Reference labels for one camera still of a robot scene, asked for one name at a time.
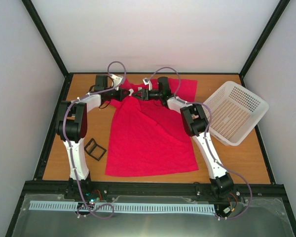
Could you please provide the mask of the red t-shirt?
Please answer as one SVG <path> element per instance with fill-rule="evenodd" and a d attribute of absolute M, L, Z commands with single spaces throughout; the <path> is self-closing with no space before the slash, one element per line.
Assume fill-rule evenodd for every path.
<path fill-rule="evenodd" d="M 154 100 L 128 96 L 112 100 L 105 174 L 115 177 L 157 176 L 198 170 L 181 115 Z"/>

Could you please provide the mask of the white perforated plastic basket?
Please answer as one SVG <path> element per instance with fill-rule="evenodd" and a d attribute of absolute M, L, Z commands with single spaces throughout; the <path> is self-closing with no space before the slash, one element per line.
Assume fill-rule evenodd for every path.
<path fill-rule="evenodd" d="M 225 146 L 238 146 L 266 114 L 269 104 L 245 87 L 227 81 L 205 102 L 212 113 L 210 134 Z"/>

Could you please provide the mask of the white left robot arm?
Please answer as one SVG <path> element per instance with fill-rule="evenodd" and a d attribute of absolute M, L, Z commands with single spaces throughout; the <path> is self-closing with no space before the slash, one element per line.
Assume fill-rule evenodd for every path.
<path fill-rule="evenodd" d="M 56 119 L 56 133 L 63 141 L 70 164 L 69 191 L 81 198 L 93 193 L 90 171 L 86 164 L 84 138 L 88 129 L 87 113 L 106 101 L 122 101 L 130 92 L 120 88 L 125 76 L 97 75 L 89 91 L 74 100 L 62 101 Z"/>

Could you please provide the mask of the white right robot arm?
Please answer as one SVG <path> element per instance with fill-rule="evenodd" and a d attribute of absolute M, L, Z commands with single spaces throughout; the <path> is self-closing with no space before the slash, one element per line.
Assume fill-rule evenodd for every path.
<path fill-rule="evenodd" d="M 209 133 L 212 113 L 209 107 L 180 98 L 172 92 L 167 77 L 157 79 L 158 89 L 152 89 L 149 79 L 143 81 L 148 85 L 148 89 L 139 89 L 132 96 L 142 101 L 159 100 L 163 107 L 181 115 L 186 134 L 195 141 L 207 165 L 212 195 L 217 200 L 225 198 L 232 192 L 234 182 L 212 143 Z"/>

